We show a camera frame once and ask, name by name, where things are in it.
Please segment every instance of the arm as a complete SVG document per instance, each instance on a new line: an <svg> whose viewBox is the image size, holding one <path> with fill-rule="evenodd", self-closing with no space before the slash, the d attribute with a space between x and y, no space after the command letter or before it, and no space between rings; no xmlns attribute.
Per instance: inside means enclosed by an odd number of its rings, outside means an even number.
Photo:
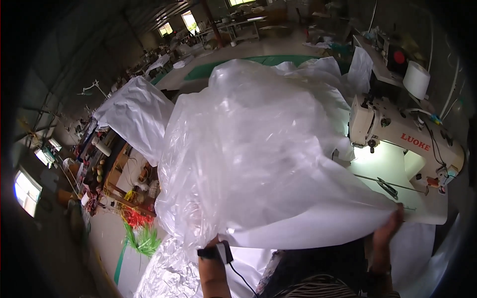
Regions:
<svg viewBox="0 0 477 298"><path fill-rule="evenodd" d="M403 223L404 206L398 204L398 209L391 214L388 222L377 229L373 234L373 265L370 272L376 276L381 276L371 289L373 297L387 294L393 290L391 274L391 259L389 243Z"/></svg>
<svg viewBox="0 0 477 298"><path fill-rule="evenodd" d="M206 247L213 247L219 242L215 237ZM204 298L231 298L227 284L224 264L217 259L199 257L199 276Z"/></svg>

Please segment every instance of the window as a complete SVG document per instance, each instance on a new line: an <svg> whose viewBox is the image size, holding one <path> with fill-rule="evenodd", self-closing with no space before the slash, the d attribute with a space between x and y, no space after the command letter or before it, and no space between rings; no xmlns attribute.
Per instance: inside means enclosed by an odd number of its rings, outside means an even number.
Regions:
<svg viewBox="0 0 477 298"><path fill-rule="evenodd" d="M40 149L37 149L35 151L35 155L36 157L38 157L39 160L41 160L41 162L43 162L45 164L45 166L47 166L49 169L52 167L53 165L53 162L55 161L55 159L49 154L49 153L45 153L43 152L42 150Z"/></svg>
<svg viewBox="0 0 477 298"><path fill-rule="evenodd" d="M161 35L164 36L166 34L171 34L172 33L172 27L169 25L169 23L164 24L161 28L159 28L159 32L161 32Z"/></svg>
<svg viewBox="0 0 477 298"><path fill-rule="evenodd" d="M228 1L230 2L230 6L235 6L242 3L253 2L255 0L228 0Z"/></svg>
<svg viewBox="0 0 477 298"><path fill-rule="evenodd" d="M189 32L192 32L192 33L193 31L195 31L196 33L200 32L200 29L196 23L196 19L194 19L194 16L190 12L190 10L182 14L182 19L184 20L184 23L186 24L186 27L189 30Z"/></svg>
<svg viewBox="0 0 477 298"><path fill-rule="evenodd" d="M40 198L41 187L24 172L18 171L15 178L15 194L18 203L28 214L35 216L36 205Z"/></svg>
<svg viewBox="0 0 477 298"><path fill-rule="evenodd" d="M53 146L53 149L55 149L55 150L58 151L58 152L61 150L61 148L63 148L63 147L61 147L60 144L59 144L57 141L55 141L54 139L49 139L48 142L50 142L50 144Z"/></svg>

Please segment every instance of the ceiling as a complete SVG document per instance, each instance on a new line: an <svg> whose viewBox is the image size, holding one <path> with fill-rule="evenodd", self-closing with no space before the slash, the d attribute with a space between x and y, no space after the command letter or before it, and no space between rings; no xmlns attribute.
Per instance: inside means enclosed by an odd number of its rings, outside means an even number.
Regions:
<svg viewBox="0 0 477 298"><path fill-rule="evenodd" d="M58 111L69 100L74 82L110 43L131 39L131 30L136 36L156 30L196 4L198 0L85 0L71 4L58 16L27 70L14 130L16 146L31 147L38 140L33 133L41 143L51 135L62 122Z"/></svg>

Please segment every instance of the industrial sewing machine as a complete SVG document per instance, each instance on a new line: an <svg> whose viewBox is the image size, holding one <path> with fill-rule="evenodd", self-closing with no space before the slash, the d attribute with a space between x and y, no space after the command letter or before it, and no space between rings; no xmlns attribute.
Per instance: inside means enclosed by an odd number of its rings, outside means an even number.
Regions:
<svg viewBox="0 0 477 298"><path fill-rule="evenodd" d="M405 220L441 225L446 186L464 164L464 150L442 125L386 98L355 96L349 138L356 159L342 164L372 190L404 203Z"/></svg>

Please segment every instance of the striped shirt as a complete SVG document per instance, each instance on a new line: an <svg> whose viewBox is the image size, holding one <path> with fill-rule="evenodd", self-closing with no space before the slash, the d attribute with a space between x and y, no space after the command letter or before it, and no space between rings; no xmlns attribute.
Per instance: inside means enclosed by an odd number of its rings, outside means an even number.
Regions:
<svg viewBox="0 0 477 298"><path fill-rule="evenodd" d="M274 298L350 298L359 297L343 281L328 274L318 274L304 279L297 285L289 287ZM383 298L400 298L392 291Z"/></svg>

